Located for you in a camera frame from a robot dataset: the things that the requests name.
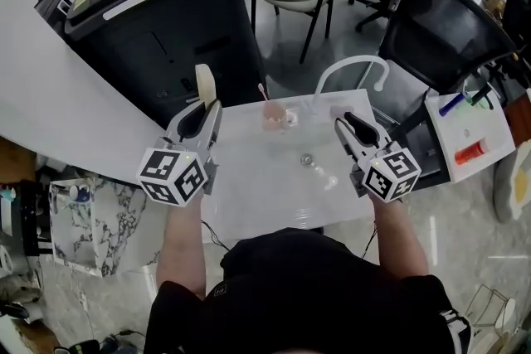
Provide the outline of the cream round bucket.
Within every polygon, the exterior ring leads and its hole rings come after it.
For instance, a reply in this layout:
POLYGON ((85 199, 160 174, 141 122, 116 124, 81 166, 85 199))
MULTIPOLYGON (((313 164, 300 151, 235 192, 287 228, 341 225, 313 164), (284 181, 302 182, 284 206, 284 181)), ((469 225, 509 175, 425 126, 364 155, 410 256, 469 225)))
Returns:
POLYGON ((522 338, 516 333, 482 332, 473 341, 470 354, 513 354, 522 338))

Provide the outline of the blue and white mug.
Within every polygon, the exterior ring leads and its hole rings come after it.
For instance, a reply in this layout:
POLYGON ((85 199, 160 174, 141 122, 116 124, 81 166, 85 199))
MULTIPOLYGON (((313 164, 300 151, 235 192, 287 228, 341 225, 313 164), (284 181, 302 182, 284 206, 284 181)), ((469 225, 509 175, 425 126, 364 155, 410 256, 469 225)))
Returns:
POLYGON ((76 203, 90 201, 90 187, 86 184, 72 185, 68 191, 69 199, 76 203))

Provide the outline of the person's left forearm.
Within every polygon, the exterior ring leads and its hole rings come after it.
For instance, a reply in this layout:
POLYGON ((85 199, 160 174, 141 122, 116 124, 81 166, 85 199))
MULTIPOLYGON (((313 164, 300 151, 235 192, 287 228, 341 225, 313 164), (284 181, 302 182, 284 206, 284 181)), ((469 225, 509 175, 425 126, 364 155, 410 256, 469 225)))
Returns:
POLYGON ((200 190, 184 207, 170 206, 158 257, 156 282, 180 284, 200 299, 206 297, 206 265, 202 243, 200 190))

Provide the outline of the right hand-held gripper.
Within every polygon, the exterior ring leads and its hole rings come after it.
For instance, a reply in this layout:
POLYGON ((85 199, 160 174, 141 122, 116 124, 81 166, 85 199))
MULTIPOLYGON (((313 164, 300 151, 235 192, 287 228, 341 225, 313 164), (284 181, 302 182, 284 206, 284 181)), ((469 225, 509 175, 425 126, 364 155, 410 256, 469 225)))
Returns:
POLYGON ((352 112, 334 121, 334 130, 344 151, 355 162, 350 173, 359 196, 372 193, 389 203, 411 192, 421 174, 421 168, 408 148, 392 141, 379 123, 369 123, 352 112), (365 147, 385 147, 369 157, 365 147))

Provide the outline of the large dark copier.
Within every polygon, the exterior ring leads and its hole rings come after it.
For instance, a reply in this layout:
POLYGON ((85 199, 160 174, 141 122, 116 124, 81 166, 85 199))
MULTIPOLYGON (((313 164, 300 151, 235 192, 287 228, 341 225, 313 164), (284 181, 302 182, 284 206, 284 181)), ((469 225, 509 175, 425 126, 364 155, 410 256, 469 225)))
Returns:
POLYGON ((75 0, 65 36, 162 127, 198 95, 207 65, 225 107, 256 102, 264 73, 245 0, 75 0))

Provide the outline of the egg shaped cushion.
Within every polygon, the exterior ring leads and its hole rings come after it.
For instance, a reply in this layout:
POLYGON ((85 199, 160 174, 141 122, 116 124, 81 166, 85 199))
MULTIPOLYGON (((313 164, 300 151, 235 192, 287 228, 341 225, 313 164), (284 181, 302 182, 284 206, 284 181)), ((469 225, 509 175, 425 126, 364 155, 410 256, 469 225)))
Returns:
POLYGON ((531 141, 499 161, 494 170, 493 198, 501 223, 518 220, 531 202, 531 141))

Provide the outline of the black mesh office chair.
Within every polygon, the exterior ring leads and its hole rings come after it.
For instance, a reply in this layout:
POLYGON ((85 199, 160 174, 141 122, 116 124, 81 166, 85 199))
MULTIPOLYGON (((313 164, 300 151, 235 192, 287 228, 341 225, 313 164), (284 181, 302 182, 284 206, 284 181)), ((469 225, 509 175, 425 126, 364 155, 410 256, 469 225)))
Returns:
POLYGON ((448 95, 480 67, 517 48, 473 0, 400 0, 378 54, 448 95))

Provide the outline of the person's right forearm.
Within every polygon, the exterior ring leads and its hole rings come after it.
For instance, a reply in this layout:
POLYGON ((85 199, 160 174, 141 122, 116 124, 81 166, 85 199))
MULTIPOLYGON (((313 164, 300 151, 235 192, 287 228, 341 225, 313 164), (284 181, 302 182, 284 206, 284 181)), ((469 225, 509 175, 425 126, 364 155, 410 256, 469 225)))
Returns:
POLYGON ((385 203, 368 193, 374 207, 379 264, 398 279, 429 274, 425 251, 401 201, 385 203))

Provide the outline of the white sink basin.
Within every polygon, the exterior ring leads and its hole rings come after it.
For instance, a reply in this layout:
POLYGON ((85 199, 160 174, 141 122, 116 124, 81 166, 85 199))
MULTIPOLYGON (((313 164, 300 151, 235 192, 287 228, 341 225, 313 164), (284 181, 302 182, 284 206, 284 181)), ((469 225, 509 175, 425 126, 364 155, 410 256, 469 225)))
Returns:
POLYGON ((313 229, 373 214, 367 196, 359 197, 349 174, 353 161, 334 131, 331 107, 348 106, 374 120, 365 89, 328 92, 317 111, 312 95, 283 98, 298 116, 284 132, 262 129, 261 102, 225 108, 212 158, 218 165, 212 193, 202 200, 209 225, 203 239, 244 240, 286 227, 313 229), (313 167, 304 167, 309 153, 313 167))

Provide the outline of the orange bottle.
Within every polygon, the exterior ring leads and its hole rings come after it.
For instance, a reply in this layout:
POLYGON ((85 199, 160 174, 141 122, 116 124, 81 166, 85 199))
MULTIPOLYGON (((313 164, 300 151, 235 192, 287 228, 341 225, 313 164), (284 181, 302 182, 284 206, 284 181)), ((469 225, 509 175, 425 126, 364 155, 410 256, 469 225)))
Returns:
POLYGON ((467 162, 475 160, 484 156, 490 151, 490 147, 486 138, 481 138, 478 141, 472 143, 466 148, 462 148, 457 151, 454 156, 455 163, 457 165, 463 165, 467 162))

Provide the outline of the white curved faucet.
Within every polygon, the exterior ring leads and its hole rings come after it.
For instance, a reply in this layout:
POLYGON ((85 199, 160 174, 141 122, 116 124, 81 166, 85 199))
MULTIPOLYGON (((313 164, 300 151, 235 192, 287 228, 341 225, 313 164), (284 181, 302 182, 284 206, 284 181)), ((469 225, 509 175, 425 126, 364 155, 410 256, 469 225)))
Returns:
POLYGON ((326 80, 336 71, 344 68, 347 65, 355 65, 358 63, 368 63, 369 67, 368 69, 371 69, 372 64, 378 64, 382 67, 382 74, 380 75, 380 78, 374 83, 373 88, 376 91, 382 91, 384 84, 389 76, 390 73, 390 67, 389 64, 381 57, 374 56, 374 55, 359 55, 359 56, 350 56, 347 58, 344 58, 340 61, 335 62, 331 66, 329 66, 320 76, 316 90, 314 92, 313 100, 311 103, 311 109, 313 112, 317 111, 317 107, 320 103, 320 96, 322 93, 322 89, 324 88, 324 84, 326 80))

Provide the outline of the brown wooden cabinet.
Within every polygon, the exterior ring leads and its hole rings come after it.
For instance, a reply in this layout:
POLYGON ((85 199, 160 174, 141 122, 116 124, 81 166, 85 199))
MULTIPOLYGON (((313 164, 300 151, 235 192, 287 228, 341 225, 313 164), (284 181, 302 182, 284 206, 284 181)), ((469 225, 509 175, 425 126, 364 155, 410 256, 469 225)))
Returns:
POLYGON ((504 107, 504 115, 516 148, 531 140, 531 89, 504 107))

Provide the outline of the marble pattern cabinet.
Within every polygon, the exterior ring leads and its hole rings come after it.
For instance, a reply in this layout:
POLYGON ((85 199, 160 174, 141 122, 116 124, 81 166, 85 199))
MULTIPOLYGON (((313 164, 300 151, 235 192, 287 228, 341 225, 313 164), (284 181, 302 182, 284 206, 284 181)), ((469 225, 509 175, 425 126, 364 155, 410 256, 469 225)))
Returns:
POLYGON ((104 178, 55 181, 49 188, 54 260, 107 277, 158 261, 168 209, 144 191, 104 178), (69 199, 72 185, 90 187, 90 201, 69 199))

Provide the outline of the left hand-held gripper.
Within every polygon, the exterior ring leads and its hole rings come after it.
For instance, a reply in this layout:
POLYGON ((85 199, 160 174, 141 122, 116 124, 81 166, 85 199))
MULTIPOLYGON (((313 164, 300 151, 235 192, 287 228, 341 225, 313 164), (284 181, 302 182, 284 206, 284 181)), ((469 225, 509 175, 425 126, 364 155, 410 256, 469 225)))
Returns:
POLYGON ((218 165, 210 149, 217 141, 222 121, 222 103, 208 107, 199 100, 170 121, 166 136, 147 148, 136 173, 139 185, 150 200, 185 207, 200 192, 212 192, 218 165), (194 140, 188 148, 183 142, 194 140))

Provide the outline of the person's black shirt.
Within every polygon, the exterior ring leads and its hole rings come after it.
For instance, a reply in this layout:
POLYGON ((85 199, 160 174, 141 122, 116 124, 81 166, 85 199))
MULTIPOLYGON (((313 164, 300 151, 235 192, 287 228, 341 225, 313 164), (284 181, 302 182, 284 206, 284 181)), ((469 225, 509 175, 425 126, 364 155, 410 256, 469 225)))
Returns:
POLYGON ((204 299, 161 285, 144 354, 467 354, 471 328, 432 275, 398 279, 287 228, 238 242, 204 299))

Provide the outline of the pink cup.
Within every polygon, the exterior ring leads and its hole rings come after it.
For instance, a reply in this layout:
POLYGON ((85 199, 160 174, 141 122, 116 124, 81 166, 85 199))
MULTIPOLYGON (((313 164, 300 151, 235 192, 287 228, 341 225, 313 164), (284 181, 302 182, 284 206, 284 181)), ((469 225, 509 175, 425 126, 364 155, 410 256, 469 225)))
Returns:
POLYGON ((280 102, 267 100, 262 109, 261 125, 264 131, 284 132, 290 126, 298 123, 298 116, 288 110, 280 102))

